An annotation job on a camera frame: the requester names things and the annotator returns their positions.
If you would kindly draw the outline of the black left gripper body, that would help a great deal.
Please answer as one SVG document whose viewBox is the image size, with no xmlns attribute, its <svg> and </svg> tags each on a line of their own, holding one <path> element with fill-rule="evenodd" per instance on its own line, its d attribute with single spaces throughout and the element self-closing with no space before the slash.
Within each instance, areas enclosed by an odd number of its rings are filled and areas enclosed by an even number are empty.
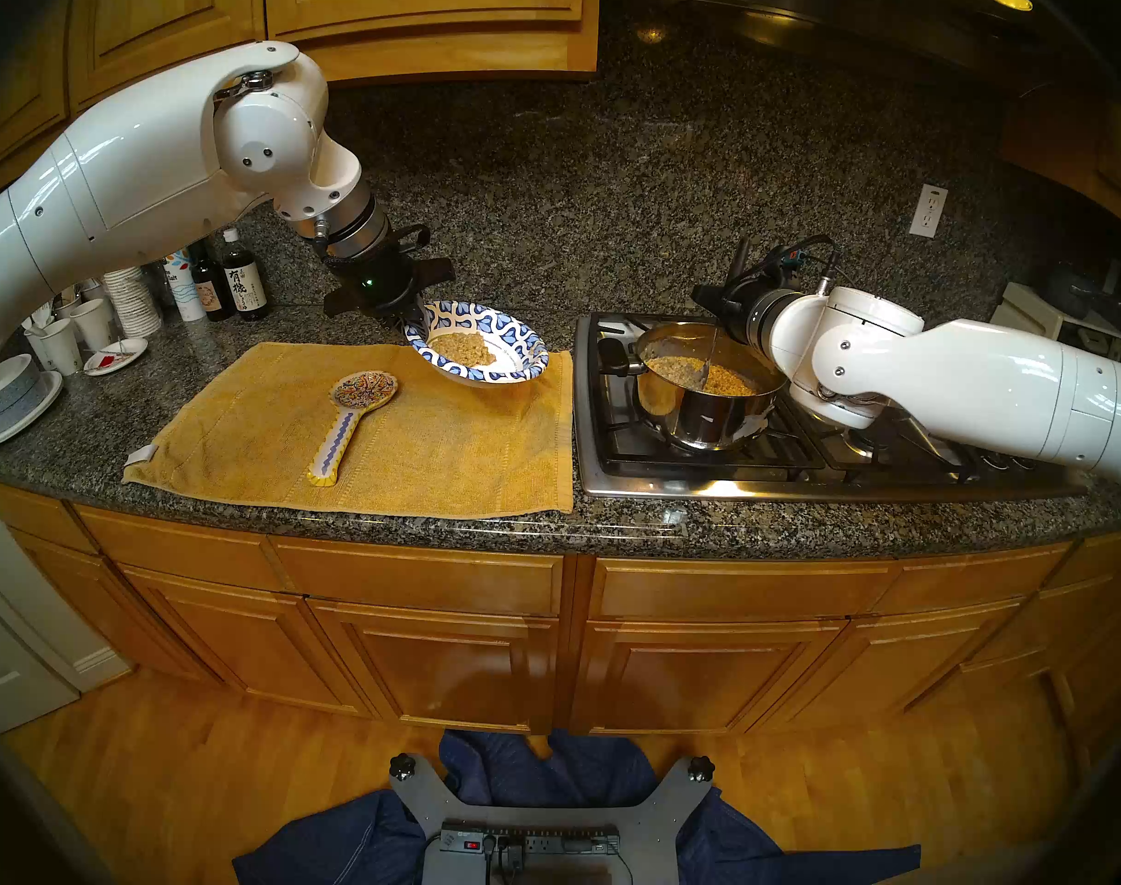
<svg viewBox="0 0 1121 885">
<path fill-rule="evenodd" d="M 396 325 L 396 316 L 411 320 L 411 302 L 421 302 L 424 291 L 455 279 L 447 257 L 413 259 L 392 248 L 352 259 L 327 256 L 323 264 L 339 282 L 323 299 L 328 319 L 360 312 L 389 326 Z"/>
</svg>

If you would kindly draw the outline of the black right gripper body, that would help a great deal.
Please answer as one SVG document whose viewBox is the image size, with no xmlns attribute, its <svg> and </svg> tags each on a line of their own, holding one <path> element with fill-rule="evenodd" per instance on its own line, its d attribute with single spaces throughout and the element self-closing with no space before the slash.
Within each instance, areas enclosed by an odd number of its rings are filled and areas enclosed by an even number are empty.
<svg viewBox="0 0 1121 885">
<path fill-rule="evenodd" d="M 739 345 L 762 348 L 763 322 L 777 302 L 796 297 L 796 267 L 786 261 L 730 264 L 721 284 L 696 284 L 693 303 Z"/>
</svg>

